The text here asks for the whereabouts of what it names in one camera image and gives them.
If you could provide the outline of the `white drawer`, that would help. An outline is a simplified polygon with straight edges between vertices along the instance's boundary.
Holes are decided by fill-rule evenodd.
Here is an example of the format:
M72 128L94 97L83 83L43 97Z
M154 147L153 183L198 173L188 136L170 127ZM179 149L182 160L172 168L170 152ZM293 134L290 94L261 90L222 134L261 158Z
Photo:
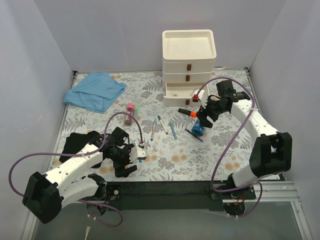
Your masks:
M199 90L204 83L165 83L163 104L166 107L199 107L200 102L193 102L195 90Z

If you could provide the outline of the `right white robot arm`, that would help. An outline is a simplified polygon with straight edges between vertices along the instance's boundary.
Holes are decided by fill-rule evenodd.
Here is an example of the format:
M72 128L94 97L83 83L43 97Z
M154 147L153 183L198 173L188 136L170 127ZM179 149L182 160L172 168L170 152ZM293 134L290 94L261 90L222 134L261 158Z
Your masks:
M222 189L230 198L237 199L259 180L291 169L293 139L288 132L278 131L264 119L246 87L236 91L233 87L236 80L229 77L218 77L218 80L215 100L200 87L194 91L192 101L200 102L196 112L200 126L212 128L219 116L228 112L240 121L239 128L245 129L254 140L248 165L230 174Z

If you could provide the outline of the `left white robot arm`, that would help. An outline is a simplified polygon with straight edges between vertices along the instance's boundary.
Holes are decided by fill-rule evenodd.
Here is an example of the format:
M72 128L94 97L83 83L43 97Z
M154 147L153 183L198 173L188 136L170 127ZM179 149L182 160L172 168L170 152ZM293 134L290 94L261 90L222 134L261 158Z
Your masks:
M83 175L90 168L100 167L103 160L109 159L115 176L126 178L137 170L133 162L146 156L143 144L131 143L129 134L119 127L106 136L97 131L71 133L63 153L61 165L30 176L22 199L23 205L43 224L51 222L62 208L75 201L87 197L98 201L115 199L117 189L108 187L102 176Z

